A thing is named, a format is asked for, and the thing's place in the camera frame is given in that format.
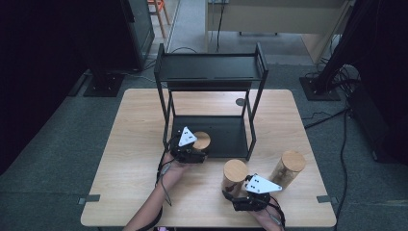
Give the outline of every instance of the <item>orange chair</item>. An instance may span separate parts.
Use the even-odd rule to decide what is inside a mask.
[[[148,3],[149,6],[154,6],[156,11],[150,12],[150,15],[157,15],[157,17],[159,19],[160,29],[162,30],[162,36],[163,36],[163,38],[165,38],[166,37],[165,28],[163,27],[162,17],[160,16],[160,12],[162,10],[164,10],[167,25],[170,25],[170,20],[168,20],[165,0],[147,0],[147,3]]]

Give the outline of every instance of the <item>bamboo lid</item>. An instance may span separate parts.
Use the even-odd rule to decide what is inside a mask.
[[[197,137],[197,141],[192,145],[193,148],[197,150],[202,150],[210,145],[211,138],[205,132],[195,132],[194,135]]]
[[[282,163],[291,171],[301,171],[306,166],[306,160],[302,154],[296,151],[286,151],[282,155]]]
[[[232,182],[241,182],[248,175],[248,167],[240,160],[230,160],[224,165],[224,176]]]

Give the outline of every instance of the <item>wooden table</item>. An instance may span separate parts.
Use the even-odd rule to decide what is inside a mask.
[[[341,34],[348,20],[349,0],[230,0],[224,8],[220,31],[302,34],[312,61],[320,61],[330,40]],[[217,31],[221,4],[208,3],[208,31]]]
[[[179,113],[231,114],[240,112],[236,99],[242,92],[175,92]],[[163,153],[164,118],[157,90],[127,90],[106,144],[81,217],[85,226],[124,226],[154,188]],[[279,200],[288,227],[330,227],[336,218],[319,168],[288,90],[264,90],[255,116],[257,143],[247,166],[249,174],[269,177],[283,152],[296,150],[306,167],[283,191]],[[259,227],[247,212],[235,212],[220,190],[228,159],[209,158],[187,172],[170,192],[172,206],[164,205],[158,225],[166,227]]]

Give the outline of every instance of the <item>table top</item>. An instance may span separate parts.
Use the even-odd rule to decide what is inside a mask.
[[[250,99],[256,91],[251,91]],[[244,92],[174,92],[178,114],[230,115],[242,111],[236,104]],[[289,90],[264,90],[255,115],[257,142],[245,162],[249,174],[268,178],[287,150],[304,155],[306,167],[278,200],[288,227],[331,227],[336,218],[329,202],[312,148]],[[150,195],[157,165],[164,151],[164,116],[157,90],[127,90],[118,109],[81,217],[85,226],[124,226]],[[158,223],[167,227],[260,227],[247,212],[235,212],[221,192],[223,166],[229,159],[209,158],[189,170],[169,193]]]

